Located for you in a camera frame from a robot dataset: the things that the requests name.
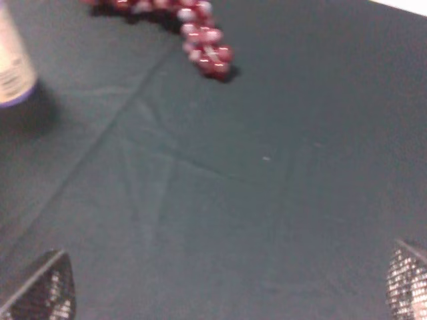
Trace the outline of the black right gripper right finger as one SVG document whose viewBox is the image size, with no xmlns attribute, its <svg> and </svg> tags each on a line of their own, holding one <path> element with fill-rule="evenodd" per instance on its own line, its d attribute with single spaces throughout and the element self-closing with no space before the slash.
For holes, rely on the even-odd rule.
<svg viewBox="0 0 427 320">
<path fill-rule="evenodd" d="M 396 240 L 386 278 L 392 319 L 426 320 L 426 248 Z"/>
</svg>

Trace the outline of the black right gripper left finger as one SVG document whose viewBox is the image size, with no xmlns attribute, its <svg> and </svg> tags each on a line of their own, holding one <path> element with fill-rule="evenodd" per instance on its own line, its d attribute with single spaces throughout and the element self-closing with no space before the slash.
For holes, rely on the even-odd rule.
<svg viewBox="0 0 427 320">
<path fill-rule="evenodd" d="M 52 249 L 1 284 L 2 319 L 74 319 L 75 282 L 69 254 Z"/>
</svg>

